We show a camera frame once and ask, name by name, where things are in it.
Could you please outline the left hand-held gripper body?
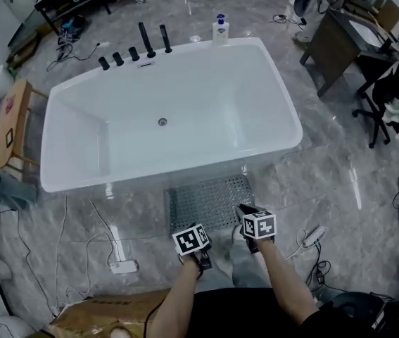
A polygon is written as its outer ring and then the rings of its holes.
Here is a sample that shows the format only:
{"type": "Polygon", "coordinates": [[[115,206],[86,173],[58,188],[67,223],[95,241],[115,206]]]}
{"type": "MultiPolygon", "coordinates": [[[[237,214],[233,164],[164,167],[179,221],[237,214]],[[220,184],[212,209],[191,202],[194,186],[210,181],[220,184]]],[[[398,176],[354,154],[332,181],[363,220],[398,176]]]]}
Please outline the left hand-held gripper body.
{"type": "Polygon", "coordinates": [[[184,258],[192,258],[200,270],[212,268],[209,257],[211,243],[202,224],[192,226],[172,234],[177,254],[184,258]]]}

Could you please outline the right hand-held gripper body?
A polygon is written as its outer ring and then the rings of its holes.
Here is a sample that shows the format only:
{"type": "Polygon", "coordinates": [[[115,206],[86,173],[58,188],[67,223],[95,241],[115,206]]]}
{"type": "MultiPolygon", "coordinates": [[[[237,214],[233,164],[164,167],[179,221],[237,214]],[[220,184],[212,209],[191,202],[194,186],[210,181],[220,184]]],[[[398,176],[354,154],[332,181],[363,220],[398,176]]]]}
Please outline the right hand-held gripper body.
{"type": "Polygon", "coordinates": [[[269,239],[274,242],[277,234],[276,216],[269,211],[245,213],[242,217],[242,235],[252,254],[258,252],[257,241],[269,239]]]}

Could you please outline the grey perforated bath mat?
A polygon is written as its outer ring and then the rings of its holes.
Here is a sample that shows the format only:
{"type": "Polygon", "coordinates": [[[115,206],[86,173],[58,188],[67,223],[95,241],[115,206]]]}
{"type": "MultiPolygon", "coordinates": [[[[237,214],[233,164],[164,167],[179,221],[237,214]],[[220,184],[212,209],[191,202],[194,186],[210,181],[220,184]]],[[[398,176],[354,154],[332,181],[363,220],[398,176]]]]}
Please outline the grey perforated bath mat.
{"type": "Polygon", "coordinates": [[[202,224],[206,232],[235,226],[236,207],[253,205],[254,196],[245,175],[219,177],[164,191],[170,233],[202,224]]]}

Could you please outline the person's left forearm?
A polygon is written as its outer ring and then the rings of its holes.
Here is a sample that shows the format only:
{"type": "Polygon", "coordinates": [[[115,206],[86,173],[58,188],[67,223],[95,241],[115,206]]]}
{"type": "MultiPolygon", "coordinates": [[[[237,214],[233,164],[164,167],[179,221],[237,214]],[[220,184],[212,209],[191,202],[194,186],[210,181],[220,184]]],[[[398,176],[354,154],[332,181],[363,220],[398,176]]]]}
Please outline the person's left forearm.
{"type": "Polygon", "coordinates": [[[179,276],[149,327],[148,338],[185,338],[199,273],[195,260],[184,256],[179,276]]]}

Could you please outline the person's right forearm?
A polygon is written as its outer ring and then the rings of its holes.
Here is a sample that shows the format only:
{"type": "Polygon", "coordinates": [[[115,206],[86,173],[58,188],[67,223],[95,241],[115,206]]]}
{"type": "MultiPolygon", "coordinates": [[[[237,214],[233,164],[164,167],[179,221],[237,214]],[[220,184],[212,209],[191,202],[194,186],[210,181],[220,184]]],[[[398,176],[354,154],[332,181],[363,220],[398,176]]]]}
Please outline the person's right forearm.
{"type": "Polygon", "coordinates": [[[271,239],[257,240],[257,247],[264,259],[278,304],[295,323],[301,325],[318,312],[310,290],[271,239]]]}

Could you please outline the person's light blue jeans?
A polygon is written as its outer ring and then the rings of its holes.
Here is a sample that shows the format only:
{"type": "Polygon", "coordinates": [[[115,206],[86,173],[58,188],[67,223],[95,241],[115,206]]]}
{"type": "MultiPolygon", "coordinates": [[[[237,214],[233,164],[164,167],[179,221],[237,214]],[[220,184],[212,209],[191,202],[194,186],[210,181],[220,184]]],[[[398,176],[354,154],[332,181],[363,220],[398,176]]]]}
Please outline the person's light blue jeans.
{"type": "Polygon", "coordinates": [[[251,253],[240,233],[241,226],[218,230],[213,233],[213,248],[217,266],[210,273],[210,288],[270,288],[267,273],[251,253]]]}

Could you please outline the person's black shirt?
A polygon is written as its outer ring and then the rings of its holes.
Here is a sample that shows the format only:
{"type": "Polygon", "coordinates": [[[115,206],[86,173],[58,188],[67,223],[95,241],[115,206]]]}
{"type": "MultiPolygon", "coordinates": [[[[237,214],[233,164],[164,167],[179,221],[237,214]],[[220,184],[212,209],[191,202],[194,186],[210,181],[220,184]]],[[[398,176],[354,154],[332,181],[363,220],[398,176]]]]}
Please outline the person's black shirt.
{"type": "Polygon", "coordinates": [[[375,338],[376,332],[335,308],[295,323],[270,288],[196,293],[186,338],[375,338]]]}

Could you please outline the large flattened cardboard box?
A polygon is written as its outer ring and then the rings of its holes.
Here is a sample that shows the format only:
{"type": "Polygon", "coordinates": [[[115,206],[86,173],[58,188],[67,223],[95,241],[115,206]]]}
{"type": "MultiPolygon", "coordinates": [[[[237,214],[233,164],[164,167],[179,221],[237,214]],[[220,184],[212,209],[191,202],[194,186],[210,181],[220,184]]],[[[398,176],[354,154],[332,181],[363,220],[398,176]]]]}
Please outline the large flattened cardboard box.
{"type": "Polygon", "coordinates": [[[148,332],[167,289],[127,296],[98,296],[68,306],[52,323],[55,338],[110,338],[115,328],[131,338],[148,332]]]}

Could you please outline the white bathtub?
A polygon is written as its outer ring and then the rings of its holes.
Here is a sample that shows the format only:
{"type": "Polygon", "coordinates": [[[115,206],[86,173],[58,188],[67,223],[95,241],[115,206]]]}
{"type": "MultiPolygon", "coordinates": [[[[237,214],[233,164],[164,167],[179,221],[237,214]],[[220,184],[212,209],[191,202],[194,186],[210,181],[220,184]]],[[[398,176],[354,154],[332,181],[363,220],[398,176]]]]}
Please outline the white bathtub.
{"type": "Polygon", "coordinates": [[[283,153],[302,138],[261,39],[184,44],[53,87],[40,179],[61,192],[283,153]]]}

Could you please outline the white pump soap bottle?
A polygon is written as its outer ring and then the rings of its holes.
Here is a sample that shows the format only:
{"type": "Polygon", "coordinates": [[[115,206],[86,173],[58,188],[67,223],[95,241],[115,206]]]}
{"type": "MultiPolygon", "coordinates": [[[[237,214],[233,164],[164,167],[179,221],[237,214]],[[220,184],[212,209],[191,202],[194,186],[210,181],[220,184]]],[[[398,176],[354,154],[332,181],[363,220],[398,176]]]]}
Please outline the white pump soap bottle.
{"type": "Polygon", "coordinates": [[[220,13],[213,23],[213,44],[226,44],[229,35],[229,23],[225,21],[225,15],[220,13]]]}

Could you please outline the wooden vanity cabinet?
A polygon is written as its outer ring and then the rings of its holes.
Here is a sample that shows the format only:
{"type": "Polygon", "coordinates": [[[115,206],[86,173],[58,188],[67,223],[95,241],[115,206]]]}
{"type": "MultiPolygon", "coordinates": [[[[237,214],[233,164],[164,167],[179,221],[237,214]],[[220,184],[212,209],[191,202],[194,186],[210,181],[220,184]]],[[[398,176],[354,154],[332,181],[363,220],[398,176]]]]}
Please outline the wooden vanity cabinet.
{"type": "Polygon", "coordinates": [[[357,90],[359,94],[392,68],[398,53],[389,38],[380,41],[380,36],[379,28],[368,20],[327,11],[300,59],[300,64],[305,65],[311,58],[324,78],[324,84],[317,90],[318,97],[323,97],[352,64],[365,79],[357,90]]]}

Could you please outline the black office chair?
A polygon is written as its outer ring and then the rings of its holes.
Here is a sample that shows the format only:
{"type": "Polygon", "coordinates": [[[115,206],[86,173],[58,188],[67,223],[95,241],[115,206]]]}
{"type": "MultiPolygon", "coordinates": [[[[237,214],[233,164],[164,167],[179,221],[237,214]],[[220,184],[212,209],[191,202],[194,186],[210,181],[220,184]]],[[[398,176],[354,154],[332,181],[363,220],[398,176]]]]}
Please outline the black office chair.
{"type": "Polygon", "coordinates": [[[393,121],[386,123],[382,118],[384,113],[387,111],[387,104],[393,103],[395,99],[399,100],[399,64],[395,72],[391,71],[387,76],[378,79],[374,83],[371,98],[369,98],[365,93],[362,94],[362,98],[367,100],[371,111],[358,108],[352,112],[352,115],[355,118],[359,115],[363,115],[374,121],[373,137],[368,147],[370,149],[374,148],[379,130],[382,130],[385,135],[384,144],[389,144],[391,139],[386,127],[392,127],[396,132],[399,132],[399,122],[393,121]]]}

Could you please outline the black hand shower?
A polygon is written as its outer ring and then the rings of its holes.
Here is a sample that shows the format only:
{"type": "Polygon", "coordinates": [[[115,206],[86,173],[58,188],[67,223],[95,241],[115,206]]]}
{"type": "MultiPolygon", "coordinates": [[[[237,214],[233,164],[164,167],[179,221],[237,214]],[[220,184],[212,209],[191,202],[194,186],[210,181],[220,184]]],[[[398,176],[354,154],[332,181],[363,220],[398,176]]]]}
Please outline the black hand shower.
{"type": "Polygon", "coordinates": [[[163,43],[165,45],[165,53],[169,54],[172,52],[172,47],[170,45],[170,40],[169,37],[167,35],[167,30],[166,30],[166,26],[164,24],[159,26],[160,28],[160,33],[162,35],[163,38],[163,43]]]}

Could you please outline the wooden coffee table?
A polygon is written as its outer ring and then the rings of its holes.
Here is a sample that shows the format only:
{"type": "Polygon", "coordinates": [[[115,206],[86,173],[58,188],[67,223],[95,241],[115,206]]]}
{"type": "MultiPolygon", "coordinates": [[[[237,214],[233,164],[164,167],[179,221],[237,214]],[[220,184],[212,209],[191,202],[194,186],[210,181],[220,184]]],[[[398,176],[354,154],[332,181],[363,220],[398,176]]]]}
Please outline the wooden coffee table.
{"type": "Polygon", "coordinates": [[[3,98],[0,109],[0,168],[8,164],[11,158],[20,159],[39,167],[38,162],[24,157],[23,144],[25,123],[32,94],[49,96],[35,89],[26,79],[17,80],[3,98]]]}

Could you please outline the brown cardboard sheet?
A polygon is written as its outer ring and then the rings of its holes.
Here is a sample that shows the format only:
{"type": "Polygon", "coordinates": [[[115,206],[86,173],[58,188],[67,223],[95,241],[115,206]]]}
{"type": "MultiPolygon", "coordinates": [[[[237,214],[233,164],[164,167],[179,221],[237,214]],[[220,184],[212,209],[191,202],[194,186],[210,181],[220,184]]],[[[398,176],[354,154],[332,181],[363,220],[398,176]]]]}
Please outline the brown cardboard sheet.
{"type": "Polygon", "coordinates": [[[385,0],[376,15],[376,21],[387,32],[396,26],[399,21],[399,7],[393,0],[385,0]]]}

